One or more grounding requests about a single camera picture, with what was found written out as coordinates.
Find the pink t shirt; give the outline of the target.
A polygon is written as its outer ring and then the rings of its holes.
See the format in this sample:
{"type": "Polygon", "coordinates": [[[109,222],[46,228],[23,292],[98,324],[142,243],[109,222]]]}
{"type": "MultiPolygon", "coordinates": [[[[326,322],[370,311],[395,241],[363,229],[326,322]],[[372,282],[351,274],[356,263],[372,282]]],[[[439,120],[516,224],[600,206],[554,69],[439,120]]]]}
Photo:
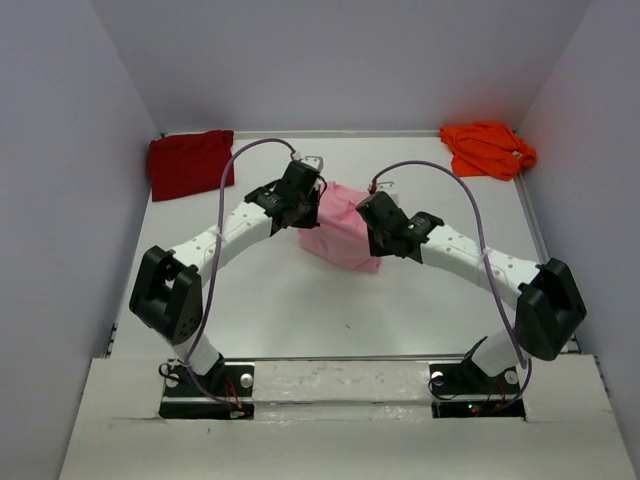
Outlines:
{"type": "Polygon", "coordinates": [[[319,205],[319,226],[299,229],[299,246],[343,269],[376,274],[381,259],[370,255],[367,226],[356,211],[367,196],[366,191],[329,182],[319,205]]]}

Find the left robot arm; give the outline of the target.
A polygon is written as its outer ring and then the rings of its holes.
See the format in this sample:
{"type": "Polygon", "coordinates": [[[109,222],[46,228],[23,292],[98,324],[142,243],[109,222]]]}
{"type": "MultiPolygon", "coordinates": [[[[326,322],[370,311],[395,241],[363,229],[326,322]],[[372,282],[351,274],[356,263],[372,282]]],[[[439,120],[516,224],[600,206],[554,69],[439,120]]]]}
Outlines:
{"type": "Polygon", "coordinates": [[[218,269],[280,230],[317,227],[322,169],[321,157],[293,160],[281,178],[247,194],[224,221],[169,250],[153,246],[144,253],[129,309],[189,366],[186,381],[198,394],[219,388],[224,364],[199,332],[203,287],[218,269]]]}

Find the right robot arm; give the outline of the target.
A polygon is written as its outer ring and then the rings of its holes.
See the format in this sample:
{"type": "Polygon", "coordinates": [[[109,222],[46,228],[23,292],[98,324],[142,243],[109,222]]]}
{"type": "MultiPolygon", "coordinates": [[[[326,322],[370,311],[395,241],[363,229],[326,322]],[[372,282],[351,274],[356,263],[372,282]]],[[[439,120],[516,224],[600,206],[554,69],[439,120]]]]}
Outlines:
{"type": "Polygon", "coordinates": [[[432,214],[407,216],[383,191],[356,211],[367,227],[371,255],[409,258],[449,272],[491,293],[499,309],[514,311],[513,320],[467,352],[460,379],[470,391],[486,390],[521,362],[555,360],[586,318],[577,283],[561,260],[540,264],[481,246],[432,214]]]}

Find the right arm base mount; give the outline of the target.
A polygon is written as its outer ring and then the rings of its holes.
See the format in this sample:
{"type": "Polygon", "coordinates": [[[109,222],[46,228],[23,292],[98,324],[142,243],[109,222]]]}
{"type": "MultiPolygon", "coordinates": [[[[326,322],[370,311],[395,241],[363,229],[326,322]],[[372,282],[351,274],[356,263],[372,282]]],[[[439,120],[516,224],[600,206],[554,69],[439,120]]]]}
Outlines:
{"type": "Polygon", "coordinates": [[[430,363],[427,387],[436,419],[526,418],[515,366],[488,376],[467,358],[430,363]]]}

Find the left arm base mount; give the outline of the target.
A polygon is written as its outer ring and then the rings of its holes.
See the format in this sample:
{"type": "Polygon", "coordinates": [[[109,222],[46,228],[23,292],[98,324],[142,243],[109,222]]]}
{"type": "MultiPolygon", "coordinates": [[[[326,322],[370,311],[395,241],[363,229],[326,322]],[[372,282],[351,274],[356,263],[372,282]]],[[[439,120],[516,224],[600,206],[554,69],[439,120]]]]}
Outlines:
{"type": "Polygon", "coordinates": [[[254,418],[253,362],[227,361],[206,377],[191,376],[178,361],[159,365],[163,379],[159,416],[167,420],[250,420],[254,418]]]}

